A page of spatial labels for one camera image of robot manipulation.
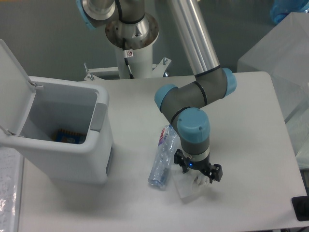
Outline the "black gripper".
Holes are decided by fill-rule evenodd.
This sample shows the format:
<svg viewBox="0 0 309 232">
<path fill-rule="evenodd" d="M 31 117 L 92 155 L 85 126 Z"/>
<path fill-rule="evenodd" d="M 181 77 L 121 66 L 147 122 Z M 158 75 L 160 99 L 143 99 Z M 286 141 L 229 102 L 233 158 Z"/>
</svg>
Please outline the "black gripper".
<svg viewBox="0 0 309 232">
<path fill-rule="evenodd" d="M 192 155 L 177 149 L 173 162 L 182 168 L 182 173 L 185 174 L 189 169 L 198 170 L 209 178 L 210 184 L 213 181 L 220 182 L 222 178 L 222 166 L 220 164 L 210 165 L 210 153 L 205 151 L 199 155 Z"/>
</svg>

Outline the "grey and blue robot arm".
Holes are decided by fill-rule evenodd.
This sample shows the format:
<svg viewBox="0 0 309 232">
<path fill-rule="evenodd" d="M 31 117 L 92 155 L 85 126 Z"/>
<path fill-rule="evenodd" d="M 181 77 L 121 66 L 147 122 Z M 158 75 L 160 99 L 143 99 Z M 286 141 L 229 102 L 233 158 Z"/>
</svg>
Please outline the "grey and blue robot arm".
<svg viewBox="0 0 309 232">
<path fill-rule="evenodd" d="M 210 181 L 220 181 L 221 165 L 210 163 L 210 123 L 203 107 L 233 93 L 237 81 L 230 69 L 220 66 L 198 2 L 170 0 L 168 4 L 195 81 L 183 87 L 164 85 L 154 101 L 181 141 L 174 163 L 184 173 L 193 169 Z M 154 73 L 152 54 L 142 55 L 141 50 L 152 48 L 159 26 L 146 13 L 144 1 L 79 0 L 76 5 L 89 29 L 105 27 L 116 50 L 121 79 L 147 78 Z"/>
</svg>

